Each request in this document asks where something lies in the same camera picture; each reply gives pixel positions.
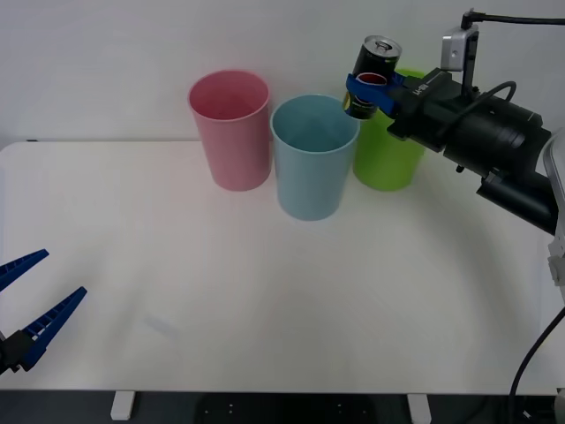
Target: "metal bracket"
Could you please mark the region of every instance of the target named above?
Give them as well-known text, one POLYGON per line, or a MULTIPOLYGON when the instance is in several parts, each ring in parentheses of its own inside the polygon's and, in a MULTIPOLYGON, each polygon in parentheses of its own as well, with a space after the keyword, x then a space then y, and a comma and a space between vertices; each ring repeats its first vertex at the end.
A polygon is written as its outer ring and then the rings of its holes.
POLYGON ((549 258, 547 262, 551 277, 555 285, 561 290, 563 301, 565 301, 565 232, 561 225, 561 219, 555 228, 555 238, 549 244, 549 258))
POLYGON ((473 76, 477 58, 478 26, 469 29, 455 27, 443 35, 441 42, 441 69, 463 71, 461 95, 473 96, 473 76))

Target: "white wall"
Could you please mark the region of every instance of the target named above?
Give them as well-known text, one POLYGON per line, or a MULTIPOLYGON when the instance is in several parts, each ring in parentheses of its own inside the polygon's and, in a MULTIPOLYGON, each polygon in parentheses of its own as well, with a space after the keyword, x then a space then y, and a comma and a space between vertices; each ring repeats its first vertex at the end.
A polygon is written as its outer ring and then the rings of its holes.
MULTIPOLYGON (((470 7, 565 17, 563 0, 2 0, 0 139, 195 137, 187 90, 223 67, 262 74, 275 102, 341 96, 366 35, 431 70, 470 7)), ((565 115, 565 27, 480 28, 476 83, 515 80, 517 103, 565 115)))

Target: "table leg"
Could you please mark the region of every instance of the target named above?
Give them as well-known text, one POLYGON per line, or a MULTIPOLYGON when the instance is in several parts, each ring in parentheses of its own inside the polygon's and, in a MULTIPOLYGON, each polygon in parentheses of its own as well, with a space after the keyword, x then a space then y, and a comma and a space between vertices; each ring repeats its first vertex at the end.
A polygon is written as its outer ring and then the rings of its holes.
POLYGON ((135 391, 117 391, 110 416, 114 421, 128 421, 132 417, 135 391))
POLYGON ((430 424, 432 422, 427 395, 408 395, 408 407, 414 424, 430 424))

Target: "black cable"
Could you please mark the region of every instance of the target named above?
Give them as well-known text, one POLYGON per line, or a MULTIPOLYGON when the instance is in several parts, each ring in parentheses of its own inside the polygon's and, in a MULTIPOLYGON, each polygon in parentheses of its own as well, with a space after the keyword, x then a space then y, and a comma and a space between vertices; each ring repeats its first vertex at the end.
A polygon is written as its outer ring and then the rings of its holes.
POLYGON ((459 124, 459 121, 461 121, 461 119, 466 117, 469 113, 473 112, 478 106, 480 106, 481 104, 486 102, 488 99, 490 99, 491 97, 493 97, 494 95, 496 95, 497 93, 502 91, 504 88, 510 88, 510 92, 508 93, 508 95, 506 96, 506 99, 505 99, 506 102, 509 102, 510 100, 512 100, 512 97, 514 97, 514 93, 516 92, 516 83, 514 81, 507 81, 507 82, 503 82, 502 84, 499 84, 498 86, 496 86, 492 90, 489 90, 486 93, 483 93, 482 95, 477 97, 469 106, 467 106, 465 109, 463 109, 461 112, 459 112, 457 114, 457 116, 451 122, 445 124, 438 131, 438 134, 437 134, 438 139, 442 139, 443 137, 445 137, 446 134, 449 131, 451 131, 451 129, 454 126, 459 124))
POLYGON ((487 21, 522 25, 565 25, 565 19, 560 18, 519 18, 515 16, 487 15, 478 11, 470 11, 463 15, 461 28, 469 29, 473 22, 487 21))
POLYGON ((536 353, 538 348, 546 341, 547 336, 557 327, 557 325, 561 322, 561 320, 565 317, 565 307, 557 314, 553 321, 549 323, 544 332, 541 333, 541 336, 538 337, 536 343, 533 344, 531 349, 526 353, 524 360, 520 364, 520 368, 516 372, 516 376, 514 377, 514 381, 512 382, 512 387, 510 388, 510 393, 508 394, 508 424, 513 424, 514 422, 514 403, 516 400, 516 390, 518 389, 518 384, 520 383, 520 378, 522 378, 522 374, 524 370, 530 363, 531 358, 536 353))

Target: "can lid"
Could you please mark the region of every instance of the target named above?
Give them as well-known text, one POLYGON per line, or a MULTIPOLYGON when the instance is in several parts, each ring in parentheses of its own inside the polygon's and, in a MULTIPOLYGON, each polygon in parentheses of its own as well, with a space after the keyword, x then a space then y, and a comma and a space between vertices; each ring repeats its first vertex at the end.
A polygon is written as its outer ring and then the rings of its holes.
POLYGON ((400 44, 382 35, 369 35, 363 45, 369 52, 379 57, 399 57, 403 52, 400 44))

